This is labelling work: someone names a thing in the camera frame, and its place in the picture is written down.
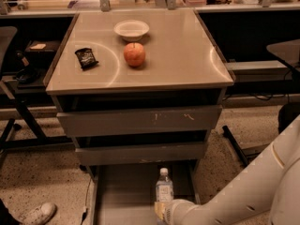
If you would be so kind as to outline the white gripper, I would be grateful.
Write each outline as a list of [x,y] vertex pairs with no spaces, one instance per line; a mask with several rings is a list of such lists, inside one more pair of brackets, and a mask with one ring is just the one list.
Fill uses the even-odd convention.
[[164,219],[167,225],[195,225],[191,212],[197,205],[193,202],[176,199],[168,202],[166,206],[164,202],[155,202],[154,207],[157,217]]

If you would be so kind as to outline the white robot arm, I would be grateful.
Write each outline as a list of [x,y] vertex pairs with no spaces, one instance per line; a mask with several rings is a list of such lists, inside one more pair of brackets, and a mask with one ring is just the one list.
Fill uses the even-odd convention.
[[233,225],[270,213],[268,225],[300,225],[300,116],[210,202],[156,202],[167,225]]

